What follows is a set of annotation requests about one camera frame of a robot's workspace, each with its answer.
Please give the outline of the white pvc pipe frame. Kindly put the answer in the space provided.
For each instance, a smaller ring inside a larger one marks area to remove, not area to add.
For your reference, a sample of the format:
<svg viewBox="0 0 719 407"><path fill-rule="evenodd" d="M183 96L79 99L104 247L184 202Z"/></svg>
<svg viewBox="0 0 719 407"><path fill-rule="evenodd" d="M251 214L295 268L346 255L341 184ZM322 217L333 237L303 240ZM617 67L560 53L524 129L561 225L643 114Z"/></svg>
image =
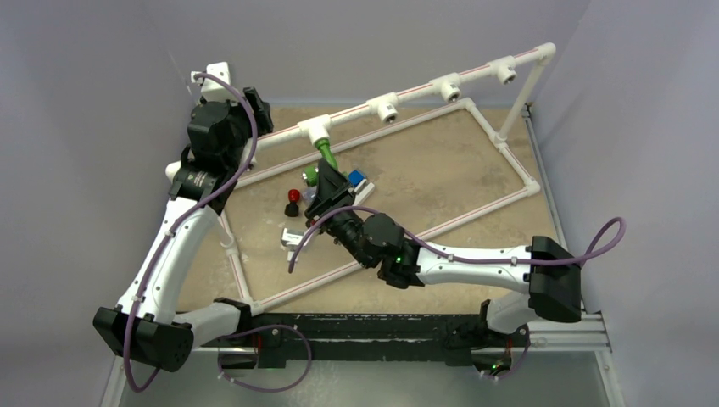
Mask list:
<svg viewBox="0 0 719 407"><path fill-rule="evenodd" d="M281 109L281 129L260 144L259 167L240 180L221 221L236 241L205 239L178 310L228 297L270 312L470 314L502 296L500 287L459 283L398 290L325 235L288 272L281 231L304 221L281 205L318 158L315 141L328 138L344 170L375 184L364 205L422 239L503 248L554 235L526 106L555 51L545 43L335 113Z"/></svg>

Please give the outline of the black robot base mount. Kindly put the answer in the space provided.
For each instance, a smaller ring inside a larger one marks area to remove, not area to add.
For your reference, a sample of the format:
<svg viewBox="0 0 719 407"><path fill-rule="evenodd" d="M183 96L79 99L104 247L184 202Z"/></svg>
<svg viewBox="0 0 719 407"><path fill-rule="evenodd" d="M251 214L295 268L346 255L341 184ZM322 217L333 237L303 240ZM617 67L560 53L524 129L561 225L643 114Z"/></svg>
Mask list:
<svg viewBox="0 0 719 407"><path fill-rule="evenodd" d="M211 348L259 351L262 368L290 360L443 362L489 369L508 366L510 352L527 346L527 325L492 332L479 314L292 314L255 316L249 337L221 338Z"/></svg>

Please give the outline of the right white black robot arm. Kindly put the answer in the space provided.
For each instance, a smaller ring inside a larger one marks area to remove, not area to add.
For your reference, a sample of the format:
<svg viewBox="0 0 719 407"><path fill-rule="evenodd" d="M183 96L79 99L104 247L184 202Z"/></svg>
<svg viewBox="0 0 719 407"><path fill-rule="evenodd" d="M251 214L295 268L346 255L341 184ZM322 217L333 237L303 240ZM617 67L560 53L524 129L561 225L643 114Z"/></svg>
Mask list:
<svg viewBox="0 0 719 407"><path fill-rule="evenodd" d="M495 345L536 319L576 323L582 319L581 266L554 239L535 236L527 246L453 248L428 243L389 215L358 213L353 185L327 160L315 167L315 198L305 211L310 232L326 233L365 269L391 287L407 289L462 283L500 287L476 323L478 338Z"/></svg>

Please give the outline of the green water faucet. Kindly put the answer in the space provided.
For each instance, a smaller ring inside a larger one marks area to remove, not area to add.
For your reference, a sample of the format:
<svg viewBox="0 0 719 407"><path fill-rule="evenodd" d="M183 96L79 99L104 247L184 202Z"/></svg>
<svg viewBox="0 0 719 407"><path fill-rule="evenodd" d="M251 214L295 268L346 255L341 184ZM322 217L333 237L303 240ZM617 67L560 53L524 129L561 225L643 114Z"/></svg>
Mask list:
<svg viewBox="0 0 719 407"><path fill-rule="evenodd" d="M334 170L338 168L337 160L332 152L332 146L328 138L320 139L314 146L320 154L320 158L316 164L309 165L303 169L302 178L307 187L315 187L317 185L320 162L325 162Z"/></svg>

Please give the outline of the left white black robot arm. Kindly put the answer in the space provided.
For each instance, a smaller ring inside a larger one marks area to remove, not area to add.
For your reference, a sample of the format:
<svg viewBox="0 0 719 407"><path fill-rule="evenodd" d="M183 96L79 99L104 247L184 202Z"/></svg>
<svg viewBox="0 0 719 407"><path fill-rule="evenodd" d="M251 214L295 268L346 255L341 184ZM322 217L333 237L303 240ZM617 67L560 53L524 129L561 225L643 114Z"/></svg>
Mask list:
<svg viewBox="0 0 719 407"><path fill-rule="evenodd" d="M222 337L233 347L253 335L248 304L218 298L178 313L181 288L205 236L247 170L259 137L272 132L270 105L252 87L235 97L204 94L187 126L189 143L172 177L163 223L133 283L112 308L101 307L93 327L126 364L177 371L192 349Z"/></svg>

